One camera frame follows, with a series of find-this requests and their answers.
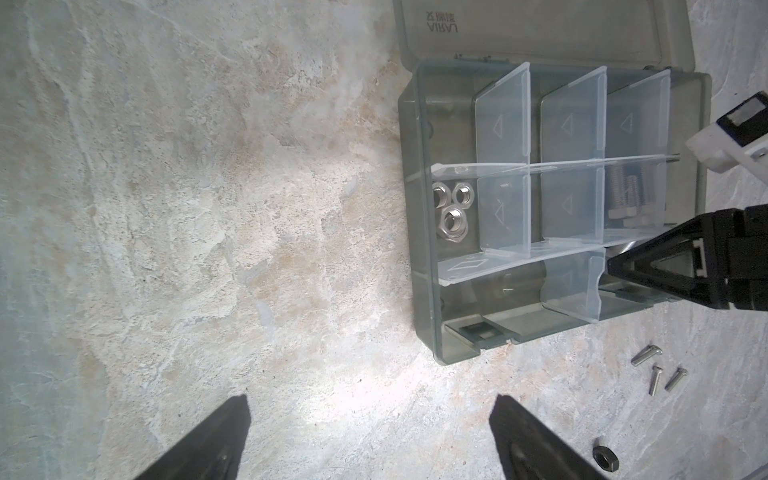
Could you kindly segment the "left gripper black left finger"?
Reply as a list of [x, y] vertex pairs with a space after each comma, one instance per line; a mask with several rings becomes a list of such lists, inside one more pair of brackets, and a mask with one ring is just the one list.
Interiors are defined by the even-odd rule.
[[136, 480], [235, 480], [250, 424], [247, 396], [232, 396], [138, 475]]

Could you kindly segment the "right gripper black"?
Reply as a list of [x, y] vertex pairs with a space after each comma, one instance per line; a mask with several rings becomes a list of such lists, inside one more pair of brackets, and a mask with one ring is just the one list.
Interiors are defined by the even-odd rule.
[[728, 238], [729, 211], [705, 213], [612, 257], [607, 273], [712, 309], [766, 311], [767, 205], [738, 210]]

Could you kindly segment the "silver dome nut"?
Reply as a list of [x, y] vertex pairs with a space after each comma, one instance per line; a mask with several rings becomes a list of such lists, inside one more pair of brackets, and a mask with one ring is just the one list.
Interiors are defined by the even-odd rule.
[[452, 190], [452, 202], [460, 209], [469, 209], [475, 200], [475, 191], [468, 182], [457, 182]]
[[432, 193], [436, 209], [445, 208], [452, 203], [452, 191], [446, 184], [434, 182], [432, 184]]

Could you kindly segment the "small black nut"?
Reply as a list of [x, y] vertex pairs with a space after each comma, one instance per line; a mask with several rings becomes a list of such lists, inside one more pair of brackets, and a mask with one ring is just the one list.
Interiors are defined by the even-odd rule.
[[597, 465], [606, 472], [616, 472], [620, 468], [620, 460], [618, 456], [607, 446], [594, 446], [592, 449], [592, 456]]

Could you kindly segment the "green plastic organizer box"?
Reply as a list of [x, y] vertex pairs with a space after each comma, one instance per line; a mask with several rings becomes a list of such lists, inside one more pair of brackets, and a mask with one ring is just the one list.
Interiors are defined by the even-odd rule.
[[[704, 209], [710, 119], [682, 1], [397, 1], [418, 338], [442, 365], [648, 309], [607, 261]], [[606, 168], [652, 175], [656, 225], [607, 215]], [[460, 243], [432, 184], [470, 183]]]

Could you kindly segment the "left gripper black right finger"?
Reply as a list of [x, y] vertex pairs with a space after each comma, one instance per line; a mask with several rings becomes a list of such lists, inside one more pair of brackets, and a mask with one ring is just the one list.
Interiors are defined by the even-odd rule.
[[489, 425], [506, 479], [605, 479], [511, 396], [496, 397]]

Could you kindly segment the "thick silver hex bolt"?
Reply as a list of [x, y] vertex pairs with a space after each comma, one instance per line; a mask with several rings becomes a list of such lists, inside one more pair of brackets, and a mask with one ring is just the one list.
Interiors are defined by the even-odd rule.
[[654, 177], [630, 175], [627, 181], [630, 203], [635, 208], [635, 213], [624, 218], [623, 226], [625, 228], [655, 226], [658, 202]]

